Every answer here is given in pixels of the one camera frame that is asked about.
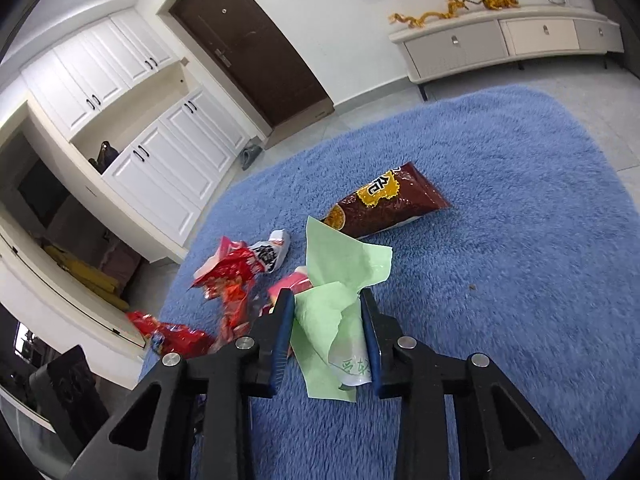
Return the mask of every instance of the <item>golden dragon figurine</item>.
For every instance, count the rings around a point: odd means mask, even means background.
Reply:
[[[437,16],[441,20],[450,20],[458,16],[460,9],[469,10],[466,3],[475,5],[484,5],[488,10],[500,10],[507,9],[509,7],[518,7],[518,0],[480,0],[475,2],[473,0],[447,0],[447,12],[436,12],[435,10],[428,10],[420,18],[414,18],[413,16],[404,16],[398,12],[389,16],[389,23],[409,23],[409,28],[422,28],[424,27],[425,20],[430,16]]]

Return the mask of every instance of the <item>blue rug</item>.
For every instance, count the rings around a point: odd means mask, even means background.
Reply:
[[[214,331],[218,303],[189,285],[221,235],[290,231],[264,290],[304,264],[307,215],[408,160],[453,207],[367,239],[394,249],[391,276],[374,287],[380,309],[437,352],[489,354],[586,477],[605,479],[640,430],[640,222],[583,127],[546,94],[509,86],[420,106],[237,184],[161,319]],[[256,478],[391,479],[398,420],[399,401],[370,385],[356,404],[308,399],[291,359],[278,396],[253,401]]]

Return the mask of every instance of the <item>beige drawer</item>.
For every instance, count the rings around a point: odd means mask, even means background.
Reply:
[[[507,56],[497,22],[475,23],[405,43],[421,78]]]
[[[535,18],[532,20],[504,20],[511,37],[512,55],[578,50],[578,36],[574,20],[568,18]]]
[[[600,52],[624,52],[620,27],[595,20],[574,20],[580,48]]]

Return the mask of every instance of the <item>crumpled green paper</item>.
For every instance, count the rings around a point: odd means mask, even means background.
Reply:
[[[296,295],[291,346],[309,397],[355,402],[355,387],[370,382],[358,293],[389,277],[391,258],[391,247],[307,219],[306,268],[314,288]]]

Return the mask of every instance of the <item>brown door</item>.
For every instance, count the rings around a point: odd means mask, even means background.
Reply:
[[[271,126],[327,98],[254,0],[178,0],[170,12]]]

